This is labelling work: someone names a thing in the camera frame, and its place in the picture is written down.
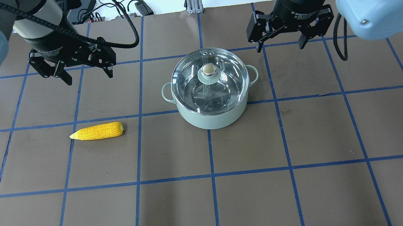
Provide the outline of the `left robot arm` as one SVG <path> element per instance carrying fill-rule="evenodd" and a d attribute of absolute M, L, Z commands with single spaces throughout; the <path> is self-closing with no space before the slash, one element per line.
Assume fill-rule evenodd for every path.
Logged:
<path fill-rule="evenodd" d="M 86 39 L 77 33 L 56 0 L 0 0 L 0 67 L 12 31 L 32 46 L 28 63 L 44 78 L 71 85 L 66 68 L 78 65 L 99 67 L 113 77 L 116 53 L 103 37 Z"/>

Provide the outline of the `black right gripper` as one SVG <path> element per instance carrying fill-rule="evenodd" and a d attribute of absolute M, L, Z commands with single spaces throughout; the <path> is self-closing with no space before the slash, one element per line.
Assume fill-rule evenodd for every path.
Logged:
<path fill-rule="evenodd" d="M 269 14 L 253 12 L 246 28 L 247 40 L 254 43 L 260 53 L 265 41 L 279 33 L 300 31 L 299 49 L 316 36 L 324 36 L 332 21 L 333 12 L 325 0 L 275 0 Z"/>

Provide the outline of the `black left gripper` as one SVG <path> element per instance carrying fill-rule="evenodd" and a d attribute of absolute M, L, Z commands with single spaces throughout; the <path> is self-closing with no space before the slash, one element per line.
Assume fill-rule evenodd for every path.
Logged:
<path fill-rule="evenodd" d="M 111 47 L 101 44 L 87 43 L 59 32 L 51 32 L 45 37 L 26 39 L 36 52 L 47 62 L 37 63 L 38 73 L 44 77 L 60 78 L 65 84 L 73 84 L 72 77 L 65 67 L 88 65 L 103 69 L 109 78 L 113 78 L 113 66 L 116 64 L 116 53 Z"/>

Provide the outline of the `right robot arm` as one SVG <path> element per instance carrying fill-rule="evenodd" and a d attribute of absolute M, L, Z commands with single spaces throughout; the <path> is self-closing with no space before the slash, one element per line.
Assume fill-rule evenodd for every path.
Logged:
<path fill-rule="evenodd" d="M 377 40 L 403 31 L 403 0 L 335 0 L 335 6 L 357 37 Z M 333 21 L 332 7 L 325 0 L 275 0 L 266 15 L 253 11 L 247 40 L 260 52 L 263 43 L 282 33 L 301 32 L 303 48 L 316 36 L 324 36 Z"/>

